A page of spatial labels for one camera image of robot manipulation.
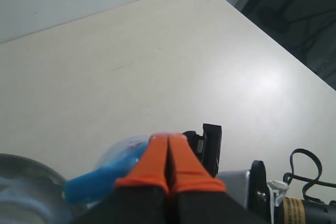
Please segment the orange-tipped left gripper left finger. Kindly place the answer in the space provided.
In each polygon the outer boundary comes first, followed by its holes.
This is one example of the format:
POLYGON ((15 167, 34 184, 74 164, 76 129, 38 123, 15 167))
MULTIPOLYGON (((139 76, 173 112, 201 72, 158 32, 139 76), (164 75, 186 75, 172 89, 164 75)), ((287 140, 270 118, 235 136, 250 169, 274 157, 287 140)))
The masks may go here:
POLYGON ((166 223, 168 135, 154 134, 132 171, 112 193, 72 223, 166 223))

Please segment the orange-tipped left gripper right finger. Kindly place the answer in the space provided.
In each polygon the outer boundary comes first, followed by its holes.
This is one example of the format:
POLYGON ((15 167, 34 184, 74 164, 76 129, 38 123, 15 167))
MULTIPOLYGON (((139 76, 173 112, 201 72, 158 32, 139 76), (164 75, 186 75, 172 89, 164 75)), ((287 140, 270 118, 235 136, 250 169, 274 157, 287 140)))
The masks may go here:
POLYGON ((212 177, 182 134, 169 135, 171 200, 176 223, 262 223, 226 193, 212 177))

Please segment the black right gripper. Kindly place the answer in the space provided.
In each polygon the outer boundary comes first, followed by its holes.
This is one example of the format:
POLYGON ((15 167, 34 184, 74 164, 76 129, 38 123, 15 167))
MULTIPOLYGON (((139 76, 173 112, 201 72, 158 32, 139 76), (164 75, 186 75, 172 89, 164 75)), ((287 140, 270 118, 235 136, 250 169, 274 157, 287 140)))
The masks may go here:
POLYGON ((203 124, 203 134, 196 131, 186 131, 183 135, 208 173, 215 177, 218 173, 221 152, 222 127, 214 124, 203 124))

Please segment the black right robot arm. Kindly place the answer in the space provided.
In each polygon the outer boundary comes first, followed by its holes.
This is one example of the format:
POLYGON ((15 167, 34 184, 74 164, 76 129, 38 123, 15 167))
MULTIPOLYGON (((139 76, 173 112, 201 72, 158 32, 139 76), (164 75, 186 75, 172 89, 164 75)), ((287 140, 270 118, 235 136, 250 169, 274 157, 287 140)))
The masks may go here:
POLYGON ((228 195, 268 223, 335 223, 335 201, 326 204, 307 195, 314 185, 335 187, 333 183, 320 181, 322 164, 309 150, 297 148, 292 153, 303 154, 315 163, 316 178, 301 177, 291 170, 281 181, 267 181, 262 161, 253 161, 250 169, 219 172, 221 126, 203 124, 203 134, 195 131, 183 134, 205 169, 225 184, 228 195))

